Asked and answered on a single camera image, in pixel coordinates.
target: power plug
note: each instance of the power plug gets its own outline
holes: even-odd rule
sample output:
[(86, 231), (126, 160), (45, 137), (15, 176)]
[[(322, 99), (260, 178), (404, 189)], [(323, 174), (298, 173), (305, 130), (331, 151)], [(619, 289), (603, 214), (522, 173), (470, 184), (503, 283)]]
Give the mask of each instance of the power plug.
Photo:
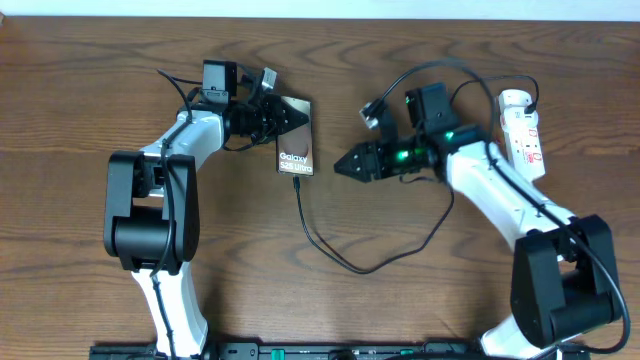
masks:
[(522, 90), (505, 90), (498, 96), (498, 104), (509, 163), (529, 181), (542, 177), (545, 169), (538, 136), (538, 112), (528, 110), (533, 104), (531, 95)]

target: wooden table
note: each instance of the wooden table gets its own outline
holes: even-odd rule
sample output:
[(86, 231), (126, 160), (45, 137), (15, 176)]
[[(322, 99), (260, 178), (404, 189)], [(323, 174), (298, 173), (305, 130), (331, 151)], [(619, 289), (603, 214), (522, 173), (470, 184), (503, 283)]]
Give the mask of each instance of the wooden table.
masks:
[[(201, 77), (202, 60), (279, 73), (282, 94), (311, 99), (317, 174), (302, 182), (310, 227), (353, 262), (417, 246), (449, 200), (439, 184), (367, 185), (333, 173), (378, 136), (358, 116), (418, 62), (457, 57), (481, 75), (524, 73), (541, 87), (547, 175), (536, 185), (615, 236), (631, 315), (640, 319), (640, 25), (473, 21), (7, 18), (0, 28), (0, 357), (86, 358), (98, 342), (155, 337), (142, 293), (102, 245), (106, 168), (175, 121), (180, 99), (154, 71)], [(425, 72), (404, 90), (465, 77)], [(531, 91), (526, 82), (491, 84)], [(485, 123), (465, 89), (456, 108)], [(264, 341), (416, 341), (471, 337), (509, 312), (511, 253), (462, 196), (427, 249), (369, 276), (312, 248), (274, 145), (220, 152), (198, 173), (200, 306), (214, 332)], [(640, 356), (640, 326), (618, 359)], [(620, 325), (587, 336), (617, 341)]]

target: white arm segment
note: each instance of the white arm segment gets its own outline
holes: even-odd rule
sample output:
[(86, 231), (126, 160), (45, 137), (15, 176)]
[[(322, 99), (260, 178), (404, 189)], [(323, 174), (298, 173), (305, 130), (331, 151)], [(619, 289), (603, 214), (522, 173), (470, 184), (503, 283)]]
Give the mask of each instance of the white arm segment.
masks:
[[(193, 110), (192, 123), (183, 129), (167, 150), (167, 157), (173, 154), (191, 155), (196, 159), (196, 171), (214, 152), (220, 150), (224, 144), (224, 124), (222, 116), (211, 111)], [(167, 130), (153, 144), (140, 149), (145, 156), (160, 157), (162, 140), (176, 131), (187, 119), (187, 112), (182, 111), (176, 116), (176, 123)], [(164, 188), (154, 189), (150, 196), (163, 196)]]
[[(500, 154), (495, 144), (490, 145), (492, 157), (497, 166), (520, 188), (526, 191), (539, 204), (552, 212), (566, 224), (573, 214), (559, 207), (536, 190), (531, 182), (523, 178)], [(485, 155), (484, 142), (477, 142), (461, 147), (447, 158), (447, 181), (454, 190), (464, 194), (471, 200), (498, 228), (507, 240), (511, 251), (515, 241), (527, 235), (532, 229), (542, 232), (556, 229), (557, 226), (538, 211), (520, 194), (507, 184), (502, 177), (489, 166)], [(530, 344), (524, 337), (513, 315), (505, 319), (497, 327), (487, 331), (481, 338), (485, 354), (494, 356), (527, 359), (542, 352)], [(558, 351), (558, 360), (562, 354)]]
[[(153, 316), (158, 333), (156, 348), (158, 352), (171, 354), (167, 329), (160, 315), (158, 300), (153, 289), (153, 281), (149, 277), (150, 269), (140, 269), (132, 272), (133, 278), (140, 284), (144, 296), (147, 298), (149, 310)], [(173, 330), (173, 343), (176, 356), (189, 358), (191, 355), (199, 355), (207, 340), (207, 321), (198, 308), (198, 300), (193, 287), (191, 277), (191, 263), (184, 262), (178, 275), (171, 276), (166, 271), (157, 274), (160, 282), (160, 294), (169, 320), (169, 326)]]

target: green light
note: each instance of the green light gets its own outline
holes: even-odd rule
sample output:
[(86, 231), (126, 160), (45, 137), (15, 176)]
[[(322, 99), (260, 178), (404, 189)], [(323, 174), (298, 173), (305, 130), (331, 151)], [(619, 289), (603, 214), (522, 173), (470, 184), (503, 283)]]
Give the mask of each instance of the green light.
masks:
[(409, 157), (409, 152), (408, 151), (400, 151), (398, 153), (398, 160), (403, 161), (404, 159)]

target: white background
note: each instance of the white background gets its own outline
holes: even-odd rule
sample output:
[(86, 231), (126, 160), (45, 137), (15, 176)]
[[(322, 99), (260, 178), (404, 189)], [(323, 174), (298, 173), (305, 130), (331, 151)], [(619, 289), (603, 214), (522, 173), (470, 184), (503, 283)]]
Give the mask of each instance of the white background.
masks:
[(640, 21), (640, 0), (0, 0), (6, 15)]

